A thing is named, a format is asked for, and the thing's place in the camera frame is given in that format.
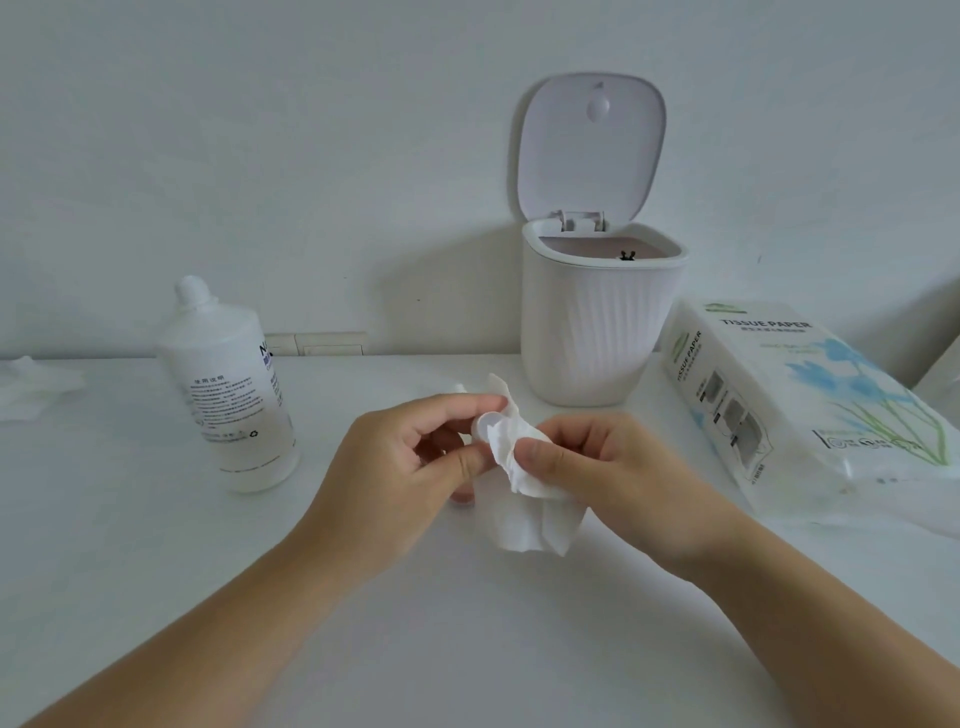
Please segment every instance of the forearm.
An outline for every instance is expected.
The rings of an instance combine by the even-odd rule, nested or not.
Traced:
[[[691,579],[804,725],[960,724],[960,670],[759,524]]]
[[[285,541],[25,728],[237,725],[348,586]]]

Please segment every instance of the electrical outlet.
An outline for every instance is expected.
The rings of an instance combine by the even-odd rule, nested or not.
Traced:
[[[299,356],[297,338],[292,333],[268,333],[267,350],[274,356]]]
[[[296,339],[300,356],[361,355],[363,345],[367,343],[367,333],[365,331],[298,333]]]

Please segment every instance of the white wall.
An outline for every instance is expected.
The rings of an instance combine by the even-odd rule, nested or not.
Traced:
[[[666,98],[641,219],[905,379],[960,333],[960,4],[10,0],[0,354],[143,354],[186,272],[271,331],[518,347],[516,110]]]

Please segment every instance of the wrist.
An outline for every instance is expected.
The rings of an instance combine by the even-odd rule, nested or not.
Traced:
[[[288,570],[303,584],[340,599],[363,581],[344,554],[295,528],[265,558],[274,568]]]
[[[714,532],[691,558],[684,561],[681,578],[710,594],[718,584],[747,570],[756,560],[770,535],[762,525],[735,506],[722,521],[715,522]]]

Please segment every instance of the white tissue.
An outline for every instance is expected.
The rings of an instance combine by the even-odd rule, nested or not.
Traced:
[[[84,374],[37,364],[29,356],[7,363],[0,373],[0,422],[35,420],[63,392],[84,388]]]
[[[549,438],[520,417],[506,382],[490,375],[490,391],[507,398],[502,413],[478,417],[473,437],[490,443],[500,467],[473,482],[476,517],[491,541],[508,551],[551,551],[563,556],[587,512],[566,491],[546,485],[524,471],[514,459],[521,437]]]

